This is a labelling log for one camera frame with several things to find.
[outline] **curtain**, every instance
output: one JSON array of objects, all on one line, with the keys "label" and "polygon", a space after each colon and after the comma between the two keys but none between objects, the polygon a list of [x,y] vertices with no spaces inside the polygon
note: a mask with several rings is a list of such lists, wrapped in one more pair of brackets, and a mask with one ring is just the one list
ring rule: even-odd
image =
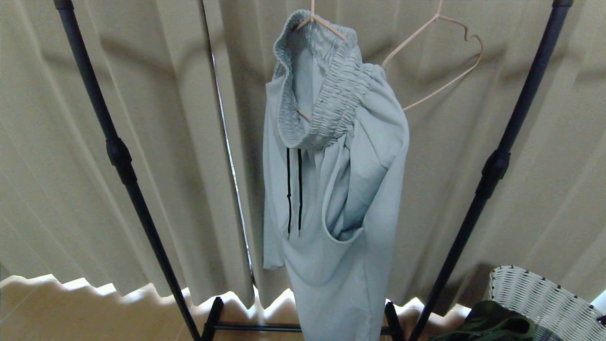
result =
[{"label": "curtain", "polygon": [[[267,306],[288,285],[262,268],[262,124],[273,43],[310,1],[203,1],[255,282]],[[366,62],[380,64],[435,13],[437,1],[318,1],[316,13],[354,28]],[[442,14],[484,42],[478,68],[408,110],[411,141],[389,298],[428,292],[474,195],[484,161],[507,125],[549,16],[551,1],[445,1]],[[593,300],[606,288],[606,4],[575,1],[547,74],[443,295],[471,304],[488,271],[518,265]],[[402,106],[471,66],[463,30],[433,24],[387,66]]]},{"label": "curtain", "polygon": [[[75,1],[118,133],[193,303],[254,302],[204,15],[198,3]],[[0,262],[126,294],[167,284],[52,1],[0,5]]]}]

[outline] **basket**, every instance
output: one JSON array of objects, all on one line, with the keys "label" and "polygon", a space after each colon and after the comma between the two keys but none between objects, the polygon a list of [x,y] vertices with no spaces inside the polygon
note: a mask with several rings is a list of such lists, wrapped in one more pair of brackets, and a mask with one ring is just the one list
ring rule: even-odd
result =
[{"label": "basket", "polygon": [[536,324],[537,341],[606,341],[602,314],[561,286],[515,266],[490,273],[490,299]]}]

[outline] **green garment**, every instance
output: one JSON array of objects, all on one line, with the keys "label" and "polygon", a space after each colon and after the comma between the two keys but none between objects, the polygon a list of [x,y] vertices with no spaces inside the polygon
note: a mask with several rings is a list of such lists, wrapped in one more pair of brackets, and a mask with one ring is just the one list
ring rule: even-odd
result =
[{"label": "green garment", "polygon": [[429,341],[534,341],[535,324],[529,318],[493,301],[477,303],[455,331]]}]

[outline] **floor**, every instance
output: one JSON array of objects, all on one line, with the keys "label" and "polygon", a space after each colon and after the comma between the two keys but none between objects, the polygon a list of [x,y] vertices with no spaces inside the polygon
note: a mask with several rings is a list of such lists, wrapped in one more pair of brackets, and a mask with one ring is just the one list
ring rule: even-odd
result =
[{"label": "floor", "polygon": [[[187,289],[184,294],[201,332],[212,299],[192,306]],[[225,302],[222,321],[298,323],[291,293],[285,292],[267,309],[256,302],[246,310],[231,293],[221,297]],[[397,308],[408,333],[418,316],[419,305],[420,302]],[[455,308],[445,317],[432,316],[427,329],[430,334],[452,329],[462,322],[464,312],[464,308]],[[158,296],[152,285],[121,297],[111,284],[94,288],[84,279],[61,284],[48,275],[36,279],[11,276],[0,282],[0,340],[189,341],[191,335],[173,297]],[[218,331],[215,340],[303,340],[303,337],[294,333]]]}]

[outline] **drawstring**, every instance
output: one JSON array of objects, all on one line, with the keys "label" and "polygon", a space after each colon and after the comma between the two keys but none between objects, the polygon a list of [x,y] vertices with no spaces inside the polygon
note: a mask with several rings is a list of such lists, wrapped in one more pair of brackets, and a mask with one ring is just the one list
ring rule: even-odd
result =
[{"label": "drawstring", "polygon": [[286,177],[288,180],[288,238],[290,238],[290,222],[293,218],[293,203],[290,200],[290,149],[286,148]]},{"label": "drawstring", "polygon": [[299,154],[299,237],[301,236],[301,217],[303,215],[303,157],[301,156],[301,150],[298,149]]},{"label": "drawstring", "polygon": [[[303,156],[301,154],[301,150],[297,150],[298,155],[298,163],[299,163],[299,237],[301,236],[301,220],[303,217]],[[290,199],[290,149],[286,148],[286,178],[288,181],[288,194],[286,197],[288,198],[288,238],[290,238],[290,224],[292,223],[293,218],[293,203]]]}]

